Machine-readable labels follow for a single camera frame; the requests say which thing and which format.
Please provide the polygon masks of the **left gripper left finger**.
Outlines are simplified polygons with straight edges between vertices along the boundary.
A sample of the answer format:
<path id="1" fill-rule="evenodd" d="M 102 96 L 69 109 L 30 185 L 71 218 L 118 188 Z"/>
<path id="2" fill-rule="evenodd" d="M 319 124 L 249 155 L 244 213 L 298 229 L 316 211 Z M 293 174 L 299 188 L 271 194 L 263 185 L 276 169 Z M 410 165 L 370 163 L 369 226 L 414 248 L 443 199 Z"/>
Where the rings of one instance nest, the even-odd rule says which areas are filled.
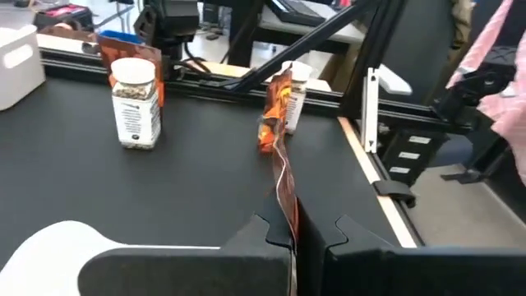
<path id="1" fill-rule="evenodd" d="M 131 247 L 83 265 L 82 295 L 286 296 L 293 292 L 293 240 L 275 193 L 218 249 Z"/>

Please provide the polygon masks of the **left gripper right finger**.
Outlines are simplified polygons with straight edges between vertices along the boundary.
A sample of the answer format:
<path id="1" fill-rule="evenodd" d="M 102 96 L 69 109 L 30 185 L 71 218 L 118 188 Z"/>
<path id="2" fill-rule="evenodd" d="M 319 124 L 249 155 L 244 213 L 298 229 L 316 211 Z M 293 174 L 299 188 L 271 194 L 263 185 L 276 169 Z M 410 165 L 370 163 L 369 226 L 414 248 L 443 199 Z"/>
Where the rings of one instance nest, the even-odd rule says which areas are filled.
<path id="1" fill-rule="evenodd" d="M 514 249 L 406 248 L 370 228 L 364 215 L 299 207 L 298 283 L 302 295 L 523 295 L 525 253 Z"/>

